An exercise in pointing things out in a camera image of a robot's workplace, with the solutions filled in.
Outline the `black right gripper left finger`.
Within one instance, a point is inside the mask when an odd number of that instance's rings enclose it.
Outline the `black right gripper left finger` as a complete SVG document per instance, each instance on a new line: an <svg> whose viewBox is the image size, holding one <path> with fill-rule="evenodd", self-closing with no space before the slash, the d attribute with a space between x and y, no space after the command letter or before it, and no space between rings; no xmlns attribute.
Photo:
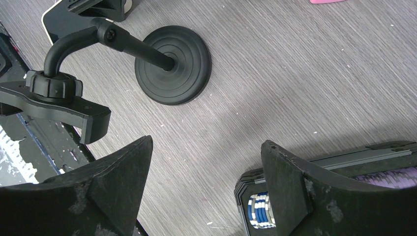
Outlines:
<svg viewBox="0 0 417 236"><path fill-rule="evenodd" d="M138 236L151 136L42 183L0 189L3 236Z"/></svg>

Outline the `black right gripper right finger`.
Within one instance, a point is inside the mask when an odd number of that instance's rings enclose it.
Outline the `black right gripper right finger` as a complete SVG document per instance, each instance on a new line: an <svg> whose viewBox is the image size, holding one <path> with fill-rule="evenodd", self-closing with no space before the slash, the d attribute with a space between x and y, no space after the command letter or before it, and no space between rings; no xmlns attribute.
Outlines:
<svg viewBox="0 0 417 236"><path fill-rule="evenodd" d="M357 181L267 140L261 146L278 236L414 236L416 188Z"/></svg>

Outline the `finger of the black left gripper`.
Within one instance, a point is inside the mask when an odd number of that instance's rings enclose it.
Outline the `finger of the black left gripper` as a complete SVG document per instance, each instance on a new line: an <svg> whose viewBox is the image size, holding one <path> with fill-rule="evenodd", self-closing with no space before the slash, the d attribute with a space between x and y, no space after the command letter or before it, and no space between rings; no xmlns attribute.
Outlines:
<svg viewBox="0 0 417 236"><path fill-rule="evenodd" d="M69 12L82 17L105 18L116 22L125 20L125 0L67 0Z"/></svg>

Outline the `smartphone with cream case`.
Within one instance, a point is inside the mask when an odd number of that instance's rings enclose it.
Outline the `smartphone with cream case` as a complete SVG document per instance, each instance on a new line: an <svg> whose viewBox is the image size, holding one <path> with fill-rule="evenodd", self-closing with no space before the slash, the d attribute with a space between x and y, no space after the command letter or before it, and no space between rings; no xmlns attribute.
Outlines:
<svg viewBox="0 0 417 236"><path fill-rule="evenodd" d="M54 5L42 14L41 22L51 44L68 34L90 27L90 22L94 19L94 17L82 17L69 12L66 8L66 1L57 0ZM133 1L125 1L124 12L126 15L131 9Z"/></svg>

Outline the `pink wedge stand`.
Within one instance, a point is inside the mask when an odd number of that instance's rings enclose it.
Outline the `pink wedge stand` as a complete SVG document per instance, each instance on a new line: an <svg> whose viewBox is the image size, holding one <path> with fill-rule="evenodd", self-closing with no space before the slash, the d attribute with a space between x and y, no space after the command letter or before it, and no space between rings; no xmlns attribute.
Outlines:
<svg viewBox="0 0 417 236"><path fill-rule="evenodd" d="M328 3L336 3L344 0L310 0L312 4L328 4Z"/></svg>

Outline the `blue-white poker chip stack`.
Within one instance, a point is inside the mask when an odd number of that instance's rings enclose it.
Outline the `blue-white poker chip stack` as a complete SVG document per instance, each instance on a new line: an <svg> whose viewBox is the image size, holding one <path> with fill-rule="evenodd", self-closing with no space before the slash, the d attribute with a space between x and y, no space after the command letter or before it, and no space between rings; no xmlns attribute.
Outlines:
<svg viewBox="0 0 417 236"><path fill-rule="evenodd" d="M254 229L275 228L275 218L268 192L253 194L248 199L247 216Z"/></svg>

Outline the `black foam-lined case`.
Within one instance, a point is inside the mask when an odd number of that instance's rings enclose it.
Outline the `black foam-lined case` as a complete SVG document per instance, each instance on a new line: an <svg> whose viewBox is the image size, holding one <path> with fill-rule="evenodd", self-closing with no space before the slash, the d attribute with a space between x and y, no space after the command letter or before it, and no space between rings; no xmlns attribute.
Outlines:
<svg viewBox="0 0 417 236"><path fill-rule="evenodd" d="M307 161L353 179L365 174L417 167L417 144L413 141L385 142ZM263 166L245 172L236 183L234 194L246 236L276 236L276 227L254 229L249 222L248 199L261 192L268 192Z"/></svg>

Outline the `purple poker chip stack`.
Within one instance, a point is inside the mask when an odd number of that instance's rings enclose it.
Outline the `purple poker chip stack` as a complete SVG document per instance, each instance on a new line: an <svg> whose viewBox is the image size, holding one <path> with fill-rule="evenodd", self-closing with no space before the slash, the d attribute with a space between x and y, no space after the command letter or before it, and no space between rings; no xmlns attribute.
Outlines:
<svg viewBox="0 0 417 236"><path fill-rule="evenodd" d="M355 176L352 178L376 186L393 189L405 189L417 186L417 168L401 168L397 170Z"/></svg>

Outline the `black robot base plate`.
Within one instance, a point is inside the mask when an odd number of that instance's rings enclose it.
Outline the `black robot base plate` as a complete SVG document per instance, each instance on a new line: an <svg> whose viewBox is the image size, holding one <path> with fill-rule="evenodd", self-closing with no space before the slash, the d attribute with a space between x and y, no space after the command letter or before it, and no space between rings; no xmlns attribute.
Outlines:
<svg viewBox="0 0 417 236"><path fill-rule="evenodd" d="M0 99L0 188L39 184L95 161L74 128L27 115ZM146 231L137 220L140 236Z"/></svg>

